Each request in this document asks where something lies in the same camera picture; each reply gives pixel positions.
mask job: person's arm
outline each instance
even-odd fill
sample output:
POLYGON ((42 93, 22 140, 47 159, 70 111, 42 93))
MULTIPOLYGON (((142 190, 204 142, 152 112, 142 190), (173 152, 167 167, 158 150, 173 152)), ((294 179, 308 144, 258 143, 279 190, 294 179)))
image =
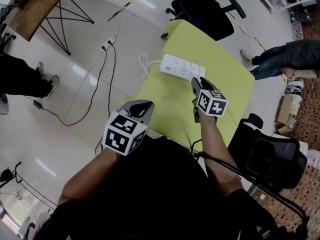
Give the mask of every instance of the person's arm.
MULTIPOLYGON (((203 151, 213 158, 220 159, 237 167, 217 128, 216 120, 212 116, 206 116, 201 111, 199 111, 199 115, 203 151)), ((235 190, 243 189, 238 174, 210 159, 205 158, 204 163, 209 178, 215 181, 217 187, 225 197, 229 196, 235 190)))
POLYGON ((105 149, 74 175, 63 187, 58 205, 67 201, 82 202, 90 199, 100 188, 121 155, 105 149))
POLYGON ((291 79, 294 75, 296 78, 317 78, 318 74, 313 69, 299 69, 294 70, 291 67, 285 67, 282 69, 282 73, 286 75, 287 78, 291 79))

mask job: black plug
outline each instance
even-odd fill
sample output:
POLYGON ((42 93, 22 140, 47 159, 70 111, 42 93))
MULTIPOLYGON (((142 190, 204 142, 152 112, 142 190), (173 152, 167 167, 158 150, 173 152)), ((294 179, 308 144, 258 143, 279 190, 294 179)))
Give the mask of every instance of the black plug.
POLYGON ((42 108, 42 105, 41 105, 38 101, 36 101, 36 100, 33 101, 33 105, 36 106, 37 109, 39 109, 39 110, 42 110, 42 109, 43 109, 43 108, 42 108))

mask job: white plastic bag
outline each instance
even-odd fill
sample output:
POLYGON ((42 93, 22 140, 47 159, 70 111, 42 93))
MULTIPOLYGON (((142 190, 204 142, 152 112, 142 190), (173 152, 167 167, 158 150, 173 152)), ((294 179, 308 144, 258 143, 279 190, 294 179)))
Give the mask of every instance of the white plastic bag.
POLYGON ((306 163, 308 166, 320 170, 320 151, 310 149, 306 154, 306 158, 308 159, 308 162, 306 163))

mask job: hand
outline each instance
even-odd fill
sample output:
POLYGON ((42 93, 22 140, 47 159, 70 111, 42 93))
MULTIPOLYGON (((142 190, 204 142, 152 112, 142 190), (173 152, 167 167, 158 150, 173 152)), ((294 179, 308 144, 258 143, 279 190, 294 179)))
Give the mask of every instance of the hand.
POLYGON ((198 109, 200 124, 202 126, 216 126, 216 119, 213 116, 208 116, 204 114, 200 109, 198 109))
POLYGON ((295 76, 295 70, 291 67, 284 67, 282 73, 286 75, 287 78, 291 79, 295 76))

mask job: white tiled floor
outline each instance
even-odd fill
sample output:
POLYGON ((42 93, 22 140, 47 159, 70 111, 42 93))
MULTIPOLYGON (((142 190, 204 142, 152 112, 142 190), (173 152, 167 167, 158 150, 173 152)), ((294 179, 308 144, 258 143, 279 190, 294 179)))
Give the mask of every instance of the white tiled floor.
MULTIPOLYGON (((115 36, 117 66, 110 94, 110 109, 115 110, 126 96, 136 95, 143 84, 138 57, 146 53, 150 60, 164 45, 160 35, 173 16, 165 13, 171 0, 135 0, 125 11, 108 22, 108 19, 130 0, 75 0, 95 21, 64 20, 64 30, 71 56, 67 56, 42 29, 31 42, 21 37, 11 43, 8 53, 24 59, 31 67, 42 61, 48 77, 60 76, 60 84, 49 100, 40 102, 47 109, 58 114, 66 124, 79 120, 87 111, 91 95, 97 84, 97 76, 105 59, 101 45, 115 36)), ((228 0, 217 0, 227 6, 228 0)), ((285 13, 270 15, 259 0, 237 0, 247 14, 241 19, 232 14, 235 33, 221 41, 223 47, 243 62, 239 50, 245 48, 258 55, 263 49, 237 27, 242 24, 247 33, 259 39, 266 49, 291 41, 289 17, 285 13)), ((62 6, 78 12, 69 1, 62 0, 62 6)), ((57 8, 50 14, 56 17, 57 8)), ((70 13, 63 11, 65 17, 70 13)), ((58 35, 62 34, 60 22, 51 20, 58 35)), ((114 65, 114 51, 108 49, 105 68, 92 107, 86 118, 71 127, 63 126, 58 119, 45 111, 38 110, 32 101, 23 96, 9 96, 10 113, 0 117, 0 170, 14 168, 22 162, 18 173, 39 192, 57 202, 66 181, 95 156, 95 147, 102 136, 108 118, 109 83, 114 65)), ((264 120, 263 132, 274 131, 274 117, 285 84, 281 77, 259 80, 244 114, 253 112, 264 120)), ((3 193, 14 193, 15 187, 6 186, 3 193)), ((39 215, 48 207, 30 194, 20 192, 23 202, 39 215)), ((0 195, 0 200, 19 222, 34 216, 12 195, 0 195)))

